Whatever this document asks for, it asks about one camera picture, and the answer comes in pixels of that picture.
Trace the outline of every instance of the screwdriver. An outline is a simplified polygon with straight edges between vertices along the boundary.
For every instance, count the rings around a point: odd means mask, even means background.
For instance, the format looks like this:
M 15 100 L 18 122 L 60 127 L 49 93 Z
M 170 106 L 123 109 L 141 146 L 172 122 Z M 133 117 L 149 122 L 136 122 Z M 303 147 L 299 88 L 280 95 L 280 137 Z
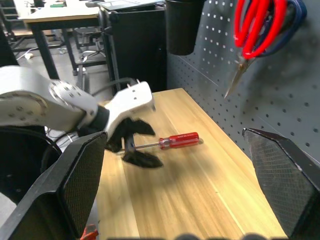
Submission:
M 135 149 L 144 149 L 144 148 L 159 146 L 160 149 L 164 150 L 164 149 L 187 147 L 197 143 L 199 143 L 198 133 L 190 132 L 190 133 L 172 135 L 169 137 L 160 138 L 158 142 L 136 146 Z

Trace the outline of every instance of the red scissors handle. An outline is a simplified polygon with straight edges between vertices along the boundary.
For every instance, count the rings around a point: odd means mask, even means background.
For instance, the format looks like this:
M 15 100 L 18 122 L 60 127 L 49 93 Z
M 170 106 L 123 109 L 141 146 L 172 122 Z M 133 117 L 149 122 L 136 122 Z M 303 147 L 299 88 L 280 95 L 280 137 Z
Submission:
M 243 57 L 245 59 L 251 59 L 262 54 L 277 37 L 286 16 L 287 0 L 273 0 L 274 18 L 272 26 L 264 41 L 255 50 L 254 48 L 258 41 L 259 33 L 261 32 L 265 19 L 268 16 L 268 8 L 271 0 L 252 0 L 240 30 L 240 22 L 245 1 L 246 0 L 239 0 L 236 6 L 234 38 L 235 45 L 239 48 L 243 47 Z M 251 31 L 249 32 L 253 20 L 254 23 Z

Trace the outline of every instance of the red object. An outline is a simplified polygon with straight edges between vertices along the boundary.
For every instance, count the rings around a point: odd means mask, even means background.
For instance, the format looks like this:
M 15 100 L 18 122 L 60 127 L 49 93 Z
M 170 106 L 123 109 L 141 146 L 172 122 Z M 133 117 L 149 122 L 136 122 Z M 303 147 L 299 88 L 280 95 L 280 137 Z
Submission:
M 259 33 L 264 26 L 265 18 L 268 16 L 271 0 L 252 0 L 242 26 L 240 26 L 240 22 L 245 0 L 239 0 L 237 3 L 235 9 L 234 39 L 235 45 L 238 48 L 243 47 L 242 55 L 245 59 L 255 58 L 262 54 L 273 43 L 281 30 L 286 16 L 287 0 L 273 0 L 273 2 L 274 18 L 272 26 L 262 44 L 255 51 L 253 50 L 258 41 Z
M 159 139 L 159 147 L 161 149 L 172 149 L 179 147 L 186 147 L 194 145 L 199 142 L 199 135 L 197 132 L 190 132 L 186 134 L 173 135 L 166 138 Z
M 96 240 L 99 235 L 98 230 L 94 224 L 90 224 L 85 227 L 84 232 L 80 240 Z

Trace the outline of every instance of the scissors blade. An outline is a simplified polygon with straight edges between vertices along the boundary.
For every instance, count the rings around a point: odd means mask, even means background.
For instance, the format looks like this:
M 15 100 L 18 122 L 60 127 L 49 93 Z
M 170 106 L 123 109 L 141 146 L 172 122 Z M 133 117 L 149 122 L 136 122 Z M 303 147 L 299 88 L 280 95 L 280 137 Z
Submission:
M 224 99 L 226 99 L 226 97 L 228 97 L 236 89 L 237 85 L 241 80 L 242 75 L 247 71 L 247 69 L 254 62 L 254 60 L 255 58 L 245 59 L 244 61 L 238 64 L 238 70 L 236 71 L 235 76 L 232 79 L 231 84 L 229 85 L 229 88 L 227 89 L 224 95 Z

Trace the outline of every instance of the desk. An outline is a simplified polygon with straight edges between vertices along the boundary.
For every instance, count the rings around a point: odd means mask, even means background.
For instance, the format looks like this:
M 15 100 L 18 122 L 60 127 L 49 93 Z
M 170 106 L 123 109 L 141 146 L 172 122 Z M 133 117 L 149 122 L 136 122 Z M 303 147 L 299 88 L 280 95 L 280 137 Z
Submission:
M 73 74 L 76 75 L 78 64 L 72 54 L 72 48 L 68 40 L 66 29 L 99 26 L 97 18 L 98 12 L 98 7 L 89 8 L 85 6 L 84 2 L 79 2 L 78 7 L 45 7 L 29 16 L 20 18 L 30 27 L 39 47 L 45 68 L 51 79 L 59 79 L 59 75 L 42 31 L 62 29 L 65 45 L 72 64 Z M 92 62 L 86 62 L 83 64 L 83 67 L 102 64 L 106 64 L 106 61 L 95 61 L 94 64 Z
M 155 113 L 142 117 L 157 137 L 198 132 L 203 144 L 148 151 L 163 168 L 141 169 L 104 154 L 97 206 L 100 239 L 192 233 L 239 239 L 245 233 L 284 237 L 250 159 L 181 88 L 154 94 Z

